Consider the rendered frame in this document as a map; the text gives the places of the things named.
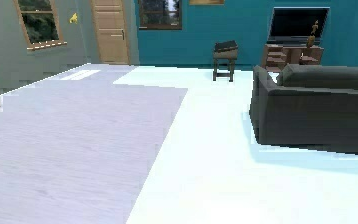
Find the dark wooden side table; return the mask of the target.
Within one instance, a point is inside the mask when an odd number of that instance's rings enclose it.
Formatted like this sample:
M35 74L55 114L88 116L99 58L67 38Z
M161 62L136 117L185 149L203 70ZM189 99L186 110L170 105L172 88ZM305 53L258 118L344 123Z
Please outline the dark wooden side table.
M228 77L229 81L232 82L234 79L235 62L237 60L238 50L230 50L224 52L213 53L213 80L218 77ZM227 71L219 72L219 66L221 62L226 63Z

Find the dark wood framed window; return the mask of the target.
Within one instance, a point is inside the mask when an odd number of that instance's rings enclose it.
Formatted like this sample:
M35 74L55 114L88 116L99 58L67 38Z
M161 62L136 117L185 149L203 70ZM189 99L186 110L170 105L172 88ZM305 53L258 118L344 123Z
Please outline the dark wood framed window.
M182 0L138 0L141 30L181 30Z

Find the light wooden room door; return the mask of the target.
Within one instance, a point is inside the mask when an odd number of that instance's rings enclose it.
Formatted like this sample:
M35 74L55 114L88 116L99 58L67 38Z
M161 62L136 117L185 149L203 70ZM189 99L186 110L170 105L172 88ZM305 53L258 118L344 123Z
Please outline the light wooden room door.
M130 63L123 0L91 0L93 24L102 63Z

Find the brown wooden television stand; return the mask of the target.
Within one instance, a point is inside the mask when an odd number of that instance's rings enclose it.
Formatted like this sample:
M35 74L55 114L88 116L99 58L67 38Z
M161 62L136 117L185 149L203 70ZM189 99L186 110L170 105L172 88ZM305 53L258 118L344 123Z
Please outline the brown wooden television stand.
M288 64L320 65L324 49L313 45L288 46L265 44L260 66L270 72L280 72Z

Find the dark grey sofa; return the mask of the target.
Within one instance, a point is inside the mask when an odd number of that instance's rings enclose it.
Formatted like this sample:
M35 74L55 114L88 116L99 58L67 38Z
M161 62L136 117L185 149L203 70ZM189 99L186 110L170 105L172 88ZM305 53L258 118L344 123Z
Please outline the dark grey sofa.
M358 154L358 67L256 66L249 114L261 145Z

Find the black television set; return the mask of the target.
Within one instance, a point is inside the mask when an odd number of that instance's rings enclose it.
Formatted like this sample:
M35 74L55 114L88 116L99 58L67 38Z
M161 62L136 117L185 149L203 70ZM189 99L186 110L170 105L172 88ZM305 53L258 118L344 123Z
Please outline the black television set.
M314 44L319 45L329 12L329 7L274 7L267 43L306 44L313 26L317 25Z

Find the golden brown statue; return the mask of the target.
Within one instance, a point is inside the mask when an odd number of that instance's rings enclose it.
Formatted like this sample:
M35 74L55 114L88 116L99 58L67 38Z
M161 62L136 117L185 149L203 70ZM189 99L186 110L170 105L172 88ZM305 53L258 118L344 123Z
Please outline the golden brown statue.
M310 36L307 38L307 43L306 43L306 47L307 48L311 48L313 45L314 45L314 42L315 42L315 33L319 27L319 21L316 20L314 22L314 24L312 25L312 30L310 32Z

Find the light wood framed window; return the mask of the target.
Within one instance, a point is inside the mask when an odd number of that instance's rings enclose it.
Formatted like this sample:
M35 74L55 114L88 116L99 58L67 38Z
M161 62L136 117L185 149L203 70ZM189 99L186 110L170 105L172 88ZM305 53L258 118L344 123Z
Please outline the light wood framed window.
M59 26L55 0L12 0L28 51L66 45Z

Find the gold framed wall picture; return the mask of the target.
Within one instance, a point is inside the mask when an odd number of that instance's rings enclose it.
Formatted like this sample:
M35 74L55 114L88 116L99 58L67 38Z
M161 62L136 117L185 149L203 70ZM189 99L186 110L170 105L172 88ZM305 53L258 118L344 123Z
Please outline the gold framed wall picture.
M190 5L223 5L225 0L189 0Z

